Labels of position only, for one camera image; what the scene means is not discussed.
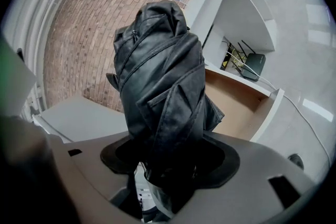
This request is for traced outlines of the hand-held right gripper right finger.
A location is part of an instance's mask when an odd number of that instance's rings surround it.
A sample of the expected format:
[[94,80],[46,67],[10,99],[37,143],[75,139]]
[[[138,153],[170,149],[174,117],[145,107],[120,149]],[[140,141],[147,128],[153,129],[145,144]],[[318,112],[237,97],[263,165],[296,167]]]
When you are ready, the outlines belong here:
[[314,192],[295,164],[257,143],[206,132],[196,176],[157,189],[169,224],[290,223]]

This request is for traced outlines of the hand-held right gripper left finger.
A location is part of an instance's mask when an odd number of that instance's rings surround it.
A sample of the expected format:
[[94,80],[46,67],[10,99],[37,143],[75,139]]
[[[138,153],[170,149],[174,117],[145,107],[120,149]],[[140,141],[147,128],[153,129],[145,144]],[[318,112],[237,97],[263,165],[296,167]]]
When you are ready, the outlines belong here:
[[100,158],[103,148],[127,135],[122,132],[73,143],[47,136],[58,174],[79,219],[139,219],[137,197],[127,193],[129,176],[114,173]]

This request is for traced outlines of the black cloth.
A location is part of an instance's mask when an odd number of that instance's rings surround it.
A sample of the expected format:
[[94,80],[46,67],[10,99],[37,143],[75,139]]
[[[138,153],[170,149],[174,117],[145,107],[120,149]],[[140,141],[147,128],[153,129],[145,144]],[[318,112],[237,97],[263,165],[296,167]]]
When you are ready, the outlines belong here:
[[205,63],[198,37],[177,3],[144,5],[114,37],[114,73],[138,160],[159,208],[174,216],[194,192],[196,157],[204,131],[223,113],[205,94]]

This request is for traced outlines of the white desk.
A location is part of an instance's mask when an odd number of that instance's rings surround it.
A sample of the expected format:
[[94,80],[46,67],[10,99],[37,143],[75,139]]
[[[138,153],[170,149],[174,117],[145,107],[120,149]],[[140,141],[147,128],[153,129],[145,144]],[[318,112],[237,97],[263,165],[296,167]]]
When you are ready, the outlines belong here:
[[275,51],[277,25],[266,0],[189,0],[184,15],[211,67],[221,67],[229,44]]

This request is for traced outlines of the white low box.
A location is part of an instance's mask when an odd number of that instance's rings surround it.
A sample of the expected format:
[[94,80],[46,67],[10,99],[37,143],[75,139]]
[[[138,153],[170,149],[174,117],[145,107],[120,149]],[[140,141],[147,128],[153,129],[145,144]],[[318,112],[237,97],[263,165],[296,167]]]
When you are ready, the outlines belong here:
[[35,125],[42,127],[48,134],[59,136],[65,143],[91,140],[128,130],[123,113],[79,95],[67,98],[32,117]]

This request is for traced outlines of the black router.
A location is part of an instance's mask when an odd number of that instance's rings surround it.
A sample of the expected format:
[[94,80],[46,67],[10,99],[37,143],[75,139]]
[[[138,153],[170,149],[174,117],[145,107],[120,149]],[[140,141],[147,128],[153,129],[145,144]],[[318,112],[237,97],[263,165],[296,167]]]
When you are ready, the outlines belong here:
[[230,43],[223,41],[227,45],[226,56],[230,57],[233,68],[239,75],[247,80],[257,82],[264,69],[266,56],[256,53],[250,45],[241,40],[238,42],[239,50]]

